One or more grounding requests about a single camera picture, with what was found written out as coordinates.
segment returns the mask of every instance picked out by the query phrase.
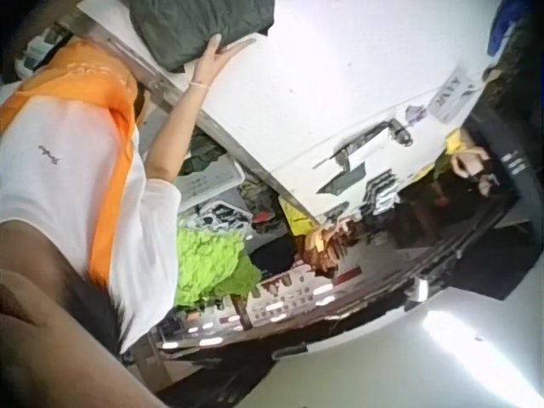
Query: lime green fabric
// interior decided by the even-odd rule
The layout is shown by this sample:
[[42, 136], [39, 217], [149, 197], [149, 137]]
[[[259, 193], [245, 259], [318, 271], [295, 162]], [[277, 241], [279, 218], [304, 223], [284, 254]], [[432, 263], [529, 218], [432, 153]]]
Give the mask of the lime green fabric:
[[246, 251], [242, 251], [232, 275], [219, 282], [213, 289], [213, 293], [217, 297], [246, 296], [261, 281], [261, 276], [261, 271], [253, 265]]
[[180, 228], [178, 267], [175, 302], [181, 306], [230, 294], [247, 295], [261, 279], [238, 233]]

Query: paper sign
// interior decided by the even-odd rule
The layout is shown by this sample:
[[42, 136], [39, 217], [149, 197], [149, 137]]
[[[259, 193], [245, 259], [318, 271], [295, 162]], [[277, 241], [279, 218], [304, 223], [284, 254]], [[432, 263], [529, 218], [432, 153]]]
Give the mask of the paper sign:
[[457, 67], [431, 99], [428, 111], [439, 121], [449, 124], [478, 91], [479, 85]]

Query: orange vest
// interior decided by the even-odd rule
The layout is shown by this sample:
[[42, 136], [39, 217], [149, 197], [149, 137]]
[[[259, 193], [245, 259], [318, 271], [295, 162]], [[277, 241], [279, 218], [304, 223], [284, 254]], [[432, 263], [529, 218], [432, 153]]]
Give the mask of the orange vest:
[[0, 110], [0, 134], [32, 96], [77, 99], [110, 110], [119, 130], [121, 149], [99, 210], [88, 271], [91, 279], [104, 287], [110, 279], [116, 224], [133, 160], [133, 103], [137, 92], [136, 80], [119, 59], [90, 42], [78, 40], [62, 48], [43, 71], [25, 81]]

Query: bracelet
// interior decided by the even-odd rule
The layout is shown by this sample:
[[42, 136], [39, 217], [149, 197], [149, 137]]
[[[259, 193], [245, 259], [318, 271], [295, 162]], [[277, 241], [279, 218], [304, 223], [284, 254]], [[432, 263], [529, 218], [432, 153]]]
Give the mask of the bracelet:
[[210, 90], [210, 87], [208, 87], [207, 85], [204, 85], [203, 83], [200, 83], [200, 82], [190, 81], [189, 85], [192, 85], [192, 86], [195, 86], [195, 87], [198, 87], [198, 88], [204, 88], [204, 89], [207, 89], [208, 91]]

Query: white t-shirt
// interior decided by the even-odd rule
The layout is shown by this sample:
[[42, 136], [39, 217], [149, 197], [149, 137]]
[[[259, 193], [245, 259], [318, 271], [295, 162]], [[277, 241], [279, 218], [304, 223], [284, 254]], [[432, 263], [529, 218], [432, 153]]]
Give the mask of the white t-shirt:
[[[32, 225], [85, 275], [116, 164], [117, 132], [105, 108], [31, 98], [0, 142], [0, 223]], [[138, 145], [138, 130], [133, 142]], [[178, 280], [181, 194], [172, 184], [146, 179], [137, 152], [125, 184], [110, 267], [110, 294], [125, 314], [122, 351], [172, 308]]]

